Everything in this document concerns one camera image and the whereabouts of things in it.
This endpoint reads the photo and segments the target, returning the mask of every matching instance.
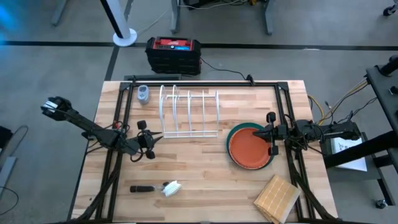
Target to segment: scrub brush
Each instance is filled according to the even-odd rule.
[[[173,194],[175,194],[178,190],[181,188],[181,184],[177,183],[177,181],[171,181],[171,183],[164,183],[163,184],[164,188],[162,190],[162,193],[168,197]]]

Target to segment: green bowl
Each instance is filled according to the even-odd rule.
[[[229,140],[231,140],[231,137],[232,137],[237,131],[239,131],[240,129],[244,129],[244,128],[256,128],[256,129],[258,129],[258,130],[263,130],[263,129],[264,129],[264,127],[261,126],[260,124],[248,122],[248,123],[238,124],[237,126],[235,126],[235,127],[229,132],[228,137],[226,138],[226,151],[227,151],[228,155],[230,156],[230,158],[232,159],[232,161],[234,161],[234,163],[235,163],[236,165],[238,165],[238,166],[240,166],[240,165],[239,165],[238,163],[236,163],[235,160],[233,160],[233,158],[232,158],[232,156],[231,156],[231,153],[229,153]],[[274,159],[274,156],[271,155],[271,156],[269,157],[268,162],[267,162],[264,166],[262,166],[262,167],[260,167],[260,168],[258,168],[258,169],[262,169],[262,168],[268,166],[268,165],[272,162],[273,159]]]

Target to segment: wire dish rack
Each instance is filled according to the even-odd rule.
[[[166,131],[165,121],[164,121],[164,113],[163,107],[164,102],[171,99],[172,100],[172,113],[173,113],[173,120],[174,120],[174,131]],[[205,109],[205,100],[215,100],[215,107],[216,107],[216,126],[215,130],[206,130],[206,109]],[[202,126],[201,130],[193,129],[193,122],[192,122],[192,111],[191,105],[193,102],[198,103],[201,102],[201,112],[202,112]],[[188,115],[188,125],[189,130],[179,130],[178,126],[178,116],[177,116],[177,103],[179,103],[178,107],[182,106],[183,104],[187,104],[187,115]],[[165,87],[162,85],[160,87],[159,93],[159,117],[160,122],[162,123],[163,129],[163,138],[217,138],[218,137],[218,123],[220,120],[220,102],[218,100],[218,91],[215,91],[214,95],[205,95],[205,91],[202,90],[201,95],[193,95],[190,90],[187,91],[186,95],[181,95],[180,91],[178,90],[177,86],[173,86],[172,94],[168,95],[166,92]]]

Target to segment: orange plate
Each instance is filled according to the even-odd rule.
[[[236,131],[229,140],[229,154],[237,165],[245,169],[260,169],[267,165],[270,144],[253,135],[256,128]]]

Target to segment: white dish rack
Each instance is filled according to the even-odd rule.
[[[173,111],[173,119],[174,119],[174,131],[166,131],[164,119],[163,119],[163,104],[165,100],[172,99],[172,111]],[[181,98],[187,99],[187,109],[188,109],[188,123],[189,130],[178,130],[178,119],[177,119],[177,102]],[[205,126],[205,98],[213,98],[216,102],[216,129],[215,130],[206,130]],[[192,128],[192,120],[191,120],[191,101],[200,99],[202,102],[202,130],[193,130]],[[214,95],[205,95],[205,91],[202,90],[201,95],[193,95],[191,91],[188,90],[186,95],[181,95],[180,91],[177,89],[177,86],[173,86],[172,94],[168,95],[165,87],[162,85],[160,87],[159,93],[159,117],[160,122],[162,123],[163,129],[163,138],[217,138],[218,137],[218,123],[220,120],[220,102],[218,100],[218,91],[215,91]]]

